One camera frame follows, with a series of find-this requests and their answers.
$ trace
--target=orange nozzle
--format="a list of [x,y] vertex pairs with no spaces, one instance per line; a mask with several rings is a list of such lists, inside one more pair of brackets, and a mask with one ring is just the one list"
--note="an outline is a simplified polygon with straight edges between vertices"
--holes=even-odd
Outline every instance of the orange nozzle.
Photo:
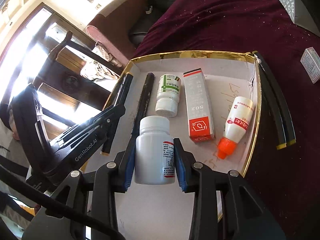
[[224,159],[227,155],[231,155],[237,147],[237,143],[222,137],[218,144],[218,157]]

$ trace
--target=sofa armrest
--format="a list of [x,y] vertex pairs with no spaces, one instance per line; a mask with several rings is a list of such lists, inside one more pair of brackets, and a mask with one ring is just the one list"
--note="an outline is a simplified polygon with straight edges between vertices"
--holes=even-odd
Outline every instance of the sofa armrest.
[[88,24],[87,34],[126,65],[135,52],[128,38],[129,30],[147,7],[147,0],[113,0]]

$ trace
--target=silver bolt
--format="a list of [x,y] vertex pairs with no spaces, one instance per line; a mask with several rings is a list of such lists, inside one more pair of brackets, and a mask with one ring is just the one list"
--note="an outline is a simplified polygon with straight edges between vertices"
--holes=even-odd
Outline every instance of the silver bolt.
[[193,166],[196,168],[196,169],[201,169],[203,167],[203,164],[202,163],[199,163],[199,162],[196,162],[193,164]]
[[78,177],[80,175],[80,171],[72,171],[71,172],[71,177],[75,178]]
[[231,171],[230,171],[230,175],[231,175],[232,177],[238,177],[238,176],[239,176],[239,172],[236,171],[236,170],[231,170]]
[[109,168],[109,169],[113,169],[113,168],[116,167],[116,166],[117,166],[117,164],[114,163],[114,162],[107,163],[107,168]]

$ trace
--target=pill bottle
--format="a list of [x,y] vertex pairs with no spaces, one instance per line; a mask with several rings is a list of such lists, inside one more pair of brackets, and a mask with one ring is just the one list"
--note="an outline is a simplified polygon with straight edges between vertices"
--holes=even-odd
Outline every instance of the pill bottle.
[[218,144],[218,157],[220,159],[231,155],[238,142],[246,133],[253,115],[253,102],[245,97],[236,97],[229,112],[223,137]]
[[140,122],[136,139],[134,179],[138,184],[163,185],[174,183],[173,138],[169,120],[147,116]]
[[160,78],[156,114],[165,117],[177,115],[180,100],[181,79],[173,74],[166,74]]

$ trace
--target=white bottle with orange cap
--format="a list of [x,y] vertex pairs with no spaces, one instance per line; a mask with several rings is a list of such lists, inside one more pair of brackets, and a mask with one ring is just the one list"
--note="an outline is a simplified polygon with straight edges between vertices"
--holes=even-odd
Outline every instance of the white bottle with orange cap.
[[253,102],[245,97],[236,97],[228,115],[223,137],[218,144],[218,157],[220,159],[231,155],[238,142],[249,127],[253,114]]

